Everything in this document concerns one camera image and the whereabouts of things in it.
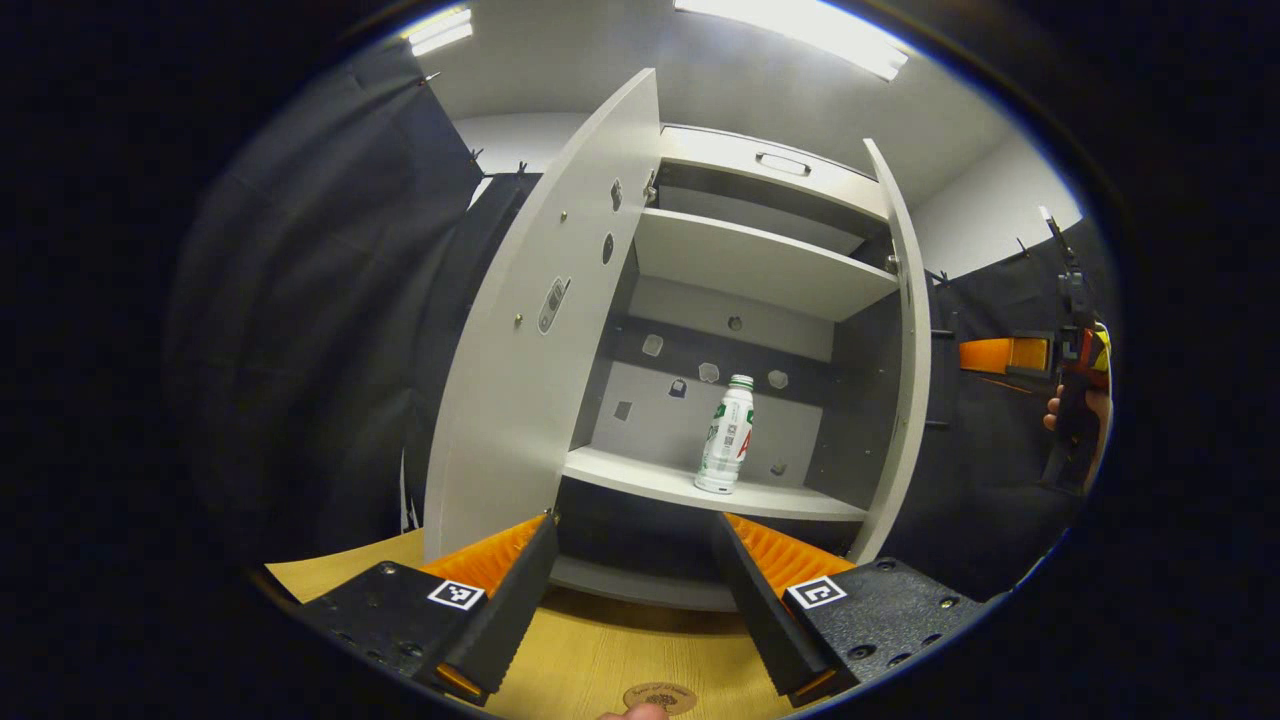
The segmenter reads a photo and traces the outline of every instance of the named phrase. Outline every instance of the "round coaster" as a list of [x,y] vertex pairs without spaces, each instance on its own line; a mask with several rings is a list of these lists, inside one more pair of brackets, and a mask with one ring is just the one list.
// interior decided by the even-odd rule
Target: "round coaster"
[[652,702],[662,706],[667,715],[680,715],[698,705],[698,696],[694,691],[675,683],[645,683],[625,692],[622,702],[627,705],[627,710],[641,702]]

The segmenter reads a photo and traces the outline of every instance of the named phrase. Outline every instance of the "open cabinet door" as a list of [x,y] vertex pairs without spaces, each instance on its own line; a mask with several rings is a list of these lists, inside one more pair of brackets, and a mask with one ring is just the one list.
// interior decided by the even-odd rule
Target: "open cabinet door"
[[440,401],[425,559],[550,507],[622,265],[658,168],[645,69],[543,174],[494,255]]
[[902,311],[902,355],[899,372],[897,411],[888,454],[881,469],[879,483],[867,509],[867,520],[854,539],[849,559],[859,565],[876,560],[884,538],[893,528],[897,511],[906,498],[911,483],[915,459],[924,436],[925,410],[929,404],[929,301],[924,277],[924,260],[915,241],[915,228],[906,213],[906,201],[893,181],[884,156],[872,140],[865,140],[867,150],[876,165],[876,179],[884,193],[888,208],[888,227],[897,255],[899,300]]

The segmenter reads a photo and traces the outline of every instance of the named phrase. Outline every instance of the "white bottle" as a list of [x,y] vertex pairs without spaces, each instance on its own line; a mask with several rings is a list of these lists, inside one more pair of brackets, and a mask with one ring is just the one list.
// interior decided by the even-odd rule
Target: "white bottle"
[[716,409],[712,428],[707,432],[703,446],[703,462],[698,466],[694,486],[716,495],[730,495],[737,482],[737,471],[746,460],[746,448],[751,445],[751,423],[755,419],[755,404],[751,389],[755,383],[751,375],[733,375],[728,380],[728,392]]

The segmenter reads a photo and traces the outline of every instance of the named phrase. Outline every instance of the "cabinet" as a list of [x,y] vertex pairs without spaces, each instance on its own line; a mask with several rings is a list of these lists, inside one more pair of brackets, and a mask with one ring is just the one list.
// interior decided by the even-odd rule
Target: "cabinet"
[[[594,507],[669,515],[657,527],[727,510],[873,560],[924,428],[929,325],[910,219],[867,146],[874,178],[663,127],[652,69],[602,105],[530,193],[467,316],[433,442],[425,557],[591,486]],[[850,256],[865,242],[892,247],[896,274]],[[755,378],[755,433],[736,491],[710,495],[692,474],[733,373]],[[566,556],[553,579],[731,609],[713,578],[646,573]]]

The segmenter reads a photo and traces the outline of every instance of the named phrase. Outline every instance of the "ceiling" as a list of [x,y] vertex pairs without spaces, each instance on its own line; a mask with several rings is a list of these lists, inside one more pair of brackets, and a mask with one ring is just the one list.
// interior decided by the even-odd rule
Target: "ceiling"
[[918,206],[1012,126],[975,91],[908,49],[892,82],[777,33],[690,13],[671,0],[471,0],[475,35],[420,58],[454,120],[591,113],[657,68],[668,123],[808,150],[870,172],[876,140]]

